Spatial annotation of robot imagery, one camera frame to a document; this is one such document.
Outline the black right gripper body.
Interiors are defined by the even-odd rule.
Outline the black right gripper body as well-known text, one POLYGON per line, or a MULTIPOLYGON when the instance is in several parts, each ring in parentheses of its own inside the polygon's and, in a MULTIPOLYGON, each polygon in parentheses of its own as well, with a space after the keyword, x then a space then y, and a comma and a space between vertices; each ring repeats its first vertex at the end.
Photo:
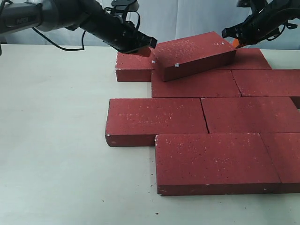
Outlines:
POLYGON ((264 40, 272 41, 285 30, 279 28, 283 23, 279 12, 283 7, 282 4, 268 4, 261 11, 248 16, 244 22, 223 29, 222 37, 242 40, 245 46, 264 40))

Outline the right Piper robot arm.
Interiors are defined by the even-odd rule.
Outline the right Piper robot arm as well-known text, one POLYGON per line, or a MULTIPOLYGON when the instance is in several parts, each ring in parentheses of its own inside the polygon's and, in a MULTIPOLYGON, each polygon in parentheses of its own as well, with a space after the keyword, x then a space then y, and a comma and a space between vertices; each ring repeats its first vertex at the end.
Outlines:
POLYGON ((234 38, 232 45, 242 48, 278 38, 287 28, 296 29, 298 25, 289 23, 299 19, 300 2, 298 0, 239 0, 239 8, 251 8, 252 14, 244 22, 222 30, 222 38, 234 38))

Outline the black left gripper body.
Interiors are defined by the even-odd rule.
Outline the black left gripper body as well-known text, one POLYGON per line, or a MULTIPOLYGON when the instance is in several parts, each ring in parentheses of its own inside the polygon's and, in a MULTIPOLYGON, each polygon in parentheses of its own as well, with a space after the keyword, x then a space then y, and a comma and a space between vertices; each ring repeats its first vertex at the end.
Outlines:
POLYGON ((88 18, 80 24, 84 31, 99 38, 120 53, 132 53, 143 47, 155 48, 157 40, 139 31, 137 25, 121 16, 111 14, 112 6, 87 4, 85 13, 88 18))

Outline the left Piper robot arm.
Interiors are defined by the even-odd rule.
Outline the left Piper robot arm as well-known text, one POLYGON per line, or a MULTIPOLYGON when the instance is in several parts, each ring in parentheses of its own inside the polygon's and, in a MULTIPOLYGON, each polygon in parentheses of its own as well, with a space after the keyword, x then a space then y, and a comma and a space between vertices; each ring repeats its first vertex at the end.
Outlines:
POLYGON ((113 0, 110 7, 102 7, 96 0, 28 0, 23 3, 3 0, 0 3, 0 33, 33 29, 58 47, 43 33, 81 28, 120 53, 149 57, 157 40, 140 32, 140 24, 127 20, 127 14, 138 9, 136 0, 113 0))

